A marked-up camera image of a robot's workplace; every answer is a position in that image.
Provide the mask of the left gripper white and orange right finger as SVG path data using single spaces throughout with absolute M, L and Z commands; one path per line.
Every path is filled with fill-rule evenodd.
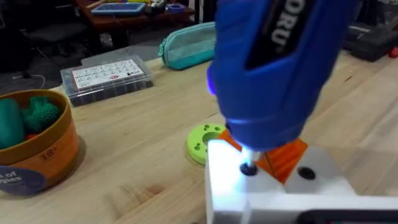
M 329 153 L 296 139 L 273 150 L 275 178 L 291 194 L 355 195 Z

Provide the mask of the left gripper white and orange left finger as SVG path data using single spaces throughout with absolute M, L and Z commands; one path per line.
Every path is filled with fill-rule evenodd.
M 252 195 L 285 192 L 267 156 L 247 151 L 227 129 L 209 142 L 206 168 L 212 200 L 245 200 Z

